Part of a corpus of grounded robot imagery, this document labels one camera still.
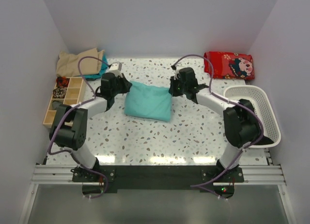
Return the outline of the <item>mint green t shirt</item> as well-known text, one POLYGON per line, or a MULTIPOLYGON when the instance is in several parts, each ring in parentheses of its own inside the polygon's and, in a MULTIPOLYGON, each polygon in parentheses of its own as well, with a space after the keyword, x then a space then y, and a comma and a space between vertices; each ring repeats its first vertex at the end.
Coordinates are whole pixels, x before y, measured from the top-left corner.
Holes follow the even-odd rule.
POLYGON ((165 122, 171 120, 172 95, 168 88, 135 81, 131 84, 124 103, 125 115, 165 122))

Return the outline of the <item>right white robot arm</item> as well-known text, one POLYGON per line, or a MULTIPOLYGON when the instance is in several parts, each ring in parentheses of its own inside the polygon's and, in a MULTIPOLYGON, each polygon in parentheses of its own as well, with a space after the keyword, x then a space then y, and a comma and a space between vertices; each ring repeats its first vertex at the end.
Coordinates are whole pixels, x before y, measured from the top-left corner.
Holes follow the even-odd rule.
POLYGON ((211 86, 199 84, 192 68, 178 69, 172 66, 175 74, 170 77, 169 93, 173 97, 184 95, 192 102, 205 106, 223 118, 227 146, 217 161, 216 177, 226 182, 238 167, 243 151, 258 143, 264 136, 264 127, 255 114, 249 100, 230 100, 211 91, 211 86))

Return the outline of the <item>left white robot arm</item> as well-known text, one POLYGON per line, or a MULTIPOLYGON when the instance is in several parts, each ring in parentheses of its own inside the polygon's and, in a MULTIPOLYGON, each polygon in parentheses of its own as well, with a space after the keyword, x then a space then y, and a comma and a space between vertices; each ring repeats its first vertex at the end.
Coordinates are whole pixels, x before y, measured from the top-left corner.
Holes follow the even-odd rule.
POLYGON ((85 143, 88 120, 110 110, 115 96, 128 93, 131 86, 124 74, 108 72, 102 76, 101 85, 94 91, 93 98, 76 105, 59 105, 49 132, 48 154, 69 153, 84 169, 83 176, 88 181, 98 180, 99 160, 85 143))

